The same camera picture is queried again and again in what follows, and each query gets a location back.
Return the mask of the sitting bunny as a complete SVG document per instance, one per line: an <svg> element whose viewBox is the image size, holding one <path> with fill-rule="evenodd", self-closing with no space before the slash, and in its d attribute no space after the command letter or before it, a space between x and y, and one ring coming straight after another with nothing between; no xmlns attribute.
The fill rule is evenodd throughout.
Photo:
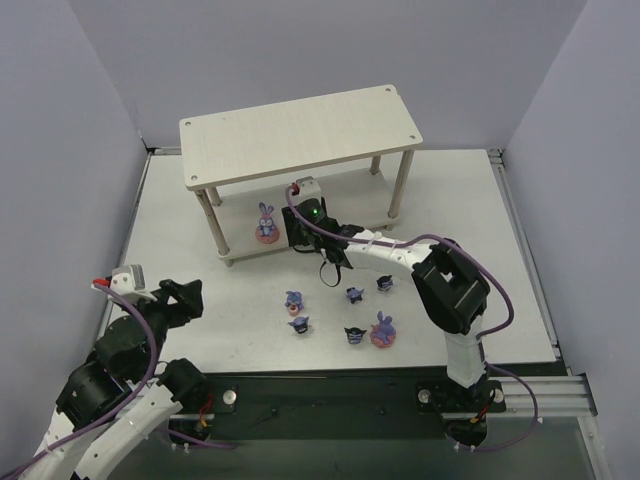
<svg viewBox="0 0 640 480"><path fill-rule="evenodd" d="M273 244L280 237L280 231L273 217L274 207L260 202L259 210L261 217L255 229L255 237L262 244Z"/></svg>

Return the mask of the bunny holding strawberry cake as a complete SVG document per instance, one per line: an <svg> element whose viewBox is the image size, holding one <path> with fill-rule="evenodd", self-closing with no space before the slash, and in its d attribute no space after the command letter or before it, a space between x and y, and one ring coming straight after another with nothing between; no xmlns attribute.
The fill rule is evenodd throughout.
<svg viewBox="0 0 640 480"><path fill-rule="evenodd" d="M304 309L303 298L300 291L286 292L285 308L287 313L292 317L296 317L300 314Z"/></svg>

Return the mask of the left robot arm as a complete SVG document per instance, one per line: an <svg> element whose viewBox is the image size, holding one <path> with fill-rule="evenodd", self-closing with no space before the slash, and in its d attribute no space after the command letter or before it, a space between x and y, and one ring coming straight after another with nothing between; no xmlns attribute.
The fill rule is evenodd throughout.
<svg viewBox="0 0 640 480"><path fill-rule="evenodd" d="M156 371L168 331L201 317L201 281L166 279L148 292L107 277L92 287L125 313L69 375L37 452L7 479L103 479L173 414L205 417L212 405L206 377L189 360Z"/></svg>

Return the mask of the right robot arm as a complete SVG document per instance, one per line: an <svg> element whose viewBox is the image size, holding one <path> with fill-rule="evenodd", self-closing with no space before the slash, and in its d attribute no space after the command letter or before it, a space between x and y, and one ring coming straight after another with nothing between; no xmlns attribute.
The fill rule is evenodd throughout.
<svg viewBox="0 0 640 480"><path fill-rule="evenodd" d="M412 282L429 320L444 332L447 376L471 397L486 387L482 339L514 320L505 288L453 240L422 234L399 241L329 217L323 203L282 209L289 245L310 247L337 269L366 269Z"/></svg>

